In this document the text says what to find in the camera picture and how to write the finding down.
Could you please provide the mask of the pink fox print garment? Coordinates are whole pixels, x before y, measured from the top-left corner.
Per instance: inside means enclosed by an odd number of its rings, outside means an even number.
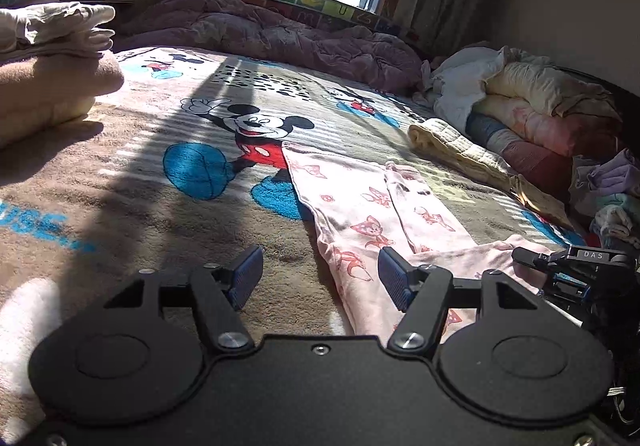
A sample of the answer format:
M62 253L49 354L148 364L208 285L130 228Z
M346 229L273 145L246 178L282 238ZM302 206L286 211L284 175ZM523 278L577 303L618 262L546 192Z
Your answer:
M295 193L314 217L317 245L352 330L387 341L402 314L378 277L378 254L391 247L412 265L435 264L457 278L497 269L531 292L541 276L511 258L523 247L560 249L518 211L502 240L477 244L436 197L420 172L394 161L379 165L288 143L283 147Z

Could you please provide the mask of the pile of small folded clothes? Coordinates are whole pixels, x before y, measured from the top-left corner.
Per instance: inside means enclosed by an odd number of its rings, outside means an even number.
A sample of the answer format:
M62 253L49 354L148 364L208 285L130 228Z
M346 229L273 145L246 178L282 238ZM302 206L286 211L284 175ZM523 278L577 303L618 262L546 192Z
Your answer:
M639 159L630 149L603 163L574 157L568 192L603 247L639 250Z

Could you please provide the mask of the yellow patterned folded cloth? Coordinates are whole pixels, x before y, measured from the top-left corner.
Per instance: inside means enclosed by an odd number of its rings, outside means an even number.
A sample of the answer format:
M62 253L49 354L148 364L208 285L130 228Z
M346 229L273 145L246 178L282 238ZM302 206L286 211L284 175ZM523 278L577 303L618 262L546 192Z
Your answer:
M522 206L540 215L544 221L564 227L564 229L573 228L572 222L566 215L564 205L558 199L536 188L521 174L511 175L509 183L510 192Z

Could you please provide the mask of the Mickey Mouse bed blanket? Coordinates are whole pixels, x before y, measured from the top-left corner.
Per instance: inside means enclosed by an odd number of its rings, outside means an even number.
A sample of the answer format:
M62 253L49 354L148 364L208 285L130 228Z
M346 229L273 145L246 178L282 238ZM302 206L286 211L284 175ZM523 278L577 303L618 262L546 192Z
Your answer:
M420 172L477 244L502 240L518 211L560 246L569 229L509 193L410 149L427 110L399 95L292 66L175 47L117 54L122 88L85 119L1 153L1 439L41 420L27 376L35 345L122 278L262 247L242 310L266 333L354 333L298 199L285 144Z

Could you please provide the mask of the stack of folded quilts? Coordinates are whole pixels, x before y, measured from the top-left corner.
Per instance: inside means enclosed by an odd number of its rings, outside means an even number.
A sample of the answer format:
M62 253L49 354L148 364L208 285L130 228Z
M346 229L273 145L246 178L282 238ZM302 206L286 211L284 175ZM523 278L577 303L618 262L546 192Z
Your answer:
M557 199L568 198L575 157L604 162L623 146L612 93L572 72L514 62L485 91L466 118L466 134Z

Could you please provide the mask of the folded yellow quilted blanket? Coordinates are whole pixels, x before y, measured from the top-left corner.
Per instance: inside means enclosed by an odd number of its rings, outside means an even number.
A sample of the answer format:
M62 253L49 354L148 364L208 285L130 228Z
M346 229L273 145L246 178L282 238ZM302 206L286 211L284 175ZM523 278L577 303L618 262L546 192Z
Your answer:
M408 139L414 154L435 159L465 177L507 193L520 186L518 173L500 156L473 143L440 118L409 125Z

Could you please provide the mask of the white crumpled sheet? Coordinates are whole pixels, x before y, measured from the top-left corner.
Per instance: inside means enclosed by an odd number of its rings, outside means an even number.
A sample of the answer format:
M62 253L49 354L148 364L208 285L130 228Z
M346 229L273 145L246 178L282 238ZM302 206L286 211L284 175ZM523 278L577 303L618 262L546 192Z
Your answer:
M412 99L465 134L474 105L486 98L487 81L514 62L549 65L551 60L518 48L464 48L446 58L435 70L427 69L425 61L419 91Z

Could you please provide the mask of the beige folded blanket stack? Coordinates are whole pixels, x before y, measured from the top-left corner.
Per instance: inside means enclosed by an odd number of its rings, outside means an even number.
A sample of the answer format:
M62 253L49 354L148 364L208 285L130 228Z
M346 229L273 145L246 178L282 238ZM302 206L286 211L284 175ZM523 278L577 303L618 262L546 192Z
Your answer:
M34 56L1 66L1 145L85 117L99 96L118 91L124 76L115 56Z

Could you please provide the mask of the purple crumpled comforter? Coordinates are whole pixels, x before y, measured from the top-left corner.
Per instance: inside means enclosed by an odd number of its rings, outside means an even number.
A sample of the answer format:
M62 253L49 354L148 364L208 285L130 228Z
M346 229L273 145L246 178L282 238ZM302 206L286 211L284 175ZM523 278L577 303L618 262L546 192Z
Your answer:
M328 32L241 0L162 0L119 26L116 50L198 48L304 67L404 93L422 61L395 36L354 26Z

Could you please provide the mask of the colourful alphabet play mat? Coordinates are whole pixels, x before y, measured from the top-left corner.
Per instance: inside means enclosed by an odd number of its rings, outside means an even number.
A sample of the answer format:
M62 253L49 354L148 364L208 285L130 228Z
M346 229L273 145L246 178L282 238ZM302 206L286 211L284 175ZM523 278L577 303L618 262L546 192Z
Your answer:
M329 30L329 32L359 25L367 27L371 32L382 32L382 34L396 36L411 44L416 44L419 41L419 36L413 30L337 0L241 1L280 13L290 20L313 28Z

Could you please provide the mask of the white folded garment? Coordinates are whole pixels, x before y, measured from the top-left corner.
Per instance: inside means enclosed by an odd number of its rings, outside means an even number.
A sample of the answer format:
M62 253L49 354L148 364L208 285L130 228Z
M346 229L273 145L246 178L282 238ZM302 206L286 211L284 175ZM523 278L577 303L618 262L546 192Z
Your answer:
M48 2L1 10L1 63L38 55L100 58L113 47L113 29L101 25L114 20L106 4Z

